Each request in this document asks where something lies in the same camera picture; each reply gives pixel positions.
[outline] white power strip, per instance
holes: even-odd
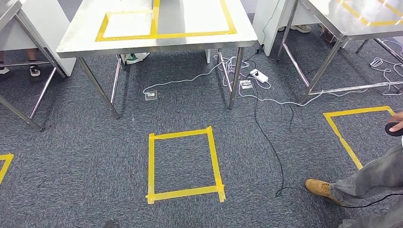
[[[255,79],[259,80],[261,83],[268,82],[269,78],[264,75],[262,72],[258,71],[257,69],[254,69],[250,72],[250,75],[252,75]]]

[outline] gray carpet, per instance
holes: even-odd
[[[79,0],[61,3],[71,19]],[[290,32],[290,49],[304,72],[320,66],[332,47],[318,35],[318,26],[309,34]],[[273,53],[281,36],[279,33]],[[359,45],[352,42],[339,51],[319,87],[382,81],[380,72],[368,64],[374,57],[394,59],[372,41],[365,47],[366,53],[356,55]],[[257,48],[247,48],[245,59]],[[231,57],[236,50],[226,49],[223,54]],[[11,62],[25,56],[23,51],[12,51],[6,58]],[[115,57],[86,60],[109,94]],[[270,90],[259,89],[259,97],[297,100],[304,86],[286,56],[279,64],[264,54],[252,60],[273,85]],[[228,91],[221,86],[218,71],[192,83],[160,86],[158,100],[144,100],[145,87],[190,79],[213,66],[205,63],[204,51],[152,53],[121,74],[116,97],[119,120],[112,118],[80,66],[68,80],[52,82],[35,118],[46,126],[45,132],[32,130],[0,106],[0,154],[14,154],[0,185],[1,227],[101,228],[114,219],[122,228],[336,228],[342,219],[388,210],[395,199],[365,209],[343,209],[298,190],[284,190],[275,197],[281,181],[279,164],[255,123],[255,99],[237,96],[235,109],[228,110]],[[1,81],[0,93],[28,113],[43,81],[31,80],[26,67],[12,71],[12,76]],[[257,119],[283,163],[285,185],[302,188],[306,178],[332,182],[355,173],[357,168],[323,113],[383,105],[400,111],[402,97],[382,96],[383,90],[340,98],[323,95],[306,107],[259,102]],[[252,94],[251,90],[242,92]],[[291,108],[295,116],[290,129]],[[384,133],[387,117],[379,112],[335,117],[334,121],[365,164],[400,142]],[[207,126],[213,128],[225,202],[219,203],[217,194],[210,193],[148,205],[148,134]],[[156,192],[213,183],[205,137],[156,143]]]

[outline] tape marking on table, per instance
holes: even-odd
[[[103,41],[120,41],[120,40],[134,40],[134,39],[166,39],[166,38],[185,38],[185,37],[200,37],[200,36],[215,36],[215,35],[230,35],[236,34],[234,22],[232,20],[230,11],[228,10],[226,0],[220,0],[222,12],[227,21],[228,29],[227,31],[215,31],[215,32],[192,32],[192,33],[172,33],[172,34],[157,34],[158,31],[158,18],[160,9],[160,0],[154,0],[152,10],[142,10],[142,11],[120,11],[120,12],[107,12],[102,21],[101,27],[99,28],[98,34],[95,38],[96,42]],[[104,37],[106,27],[109,23],[109,18],[114,14],[122,13],[152,13],[151,29],[149,35],[141,36],[123,36],[123,37]]]

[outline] jeans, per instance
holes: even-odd
[[[388,190],[403,190],[403,148],[393,147],[385,156],[365,165],[358,173],[330,184],[332,196],[355,206],[363,199]],[[344,219],[339,228],[403,228],[403,197],[384,215]]]

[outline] sneaker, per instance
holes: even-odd
[[[10,70],[7,67],[0,67],[0,75],[5,75]]]
[[[125,54],[126,64],[134,64],[143,61],[150,53]]]
[[[291,26],[292,30],[298,30],[298,32],[302,32],[302,33],[309,33],[310,31],[312,31],[312,28],[308,25],[295,25],[295,26]]]
[[[37,65],[33,65],[29,68],[29,72],[31,73],[32,77],[40,76],[40,68]]]

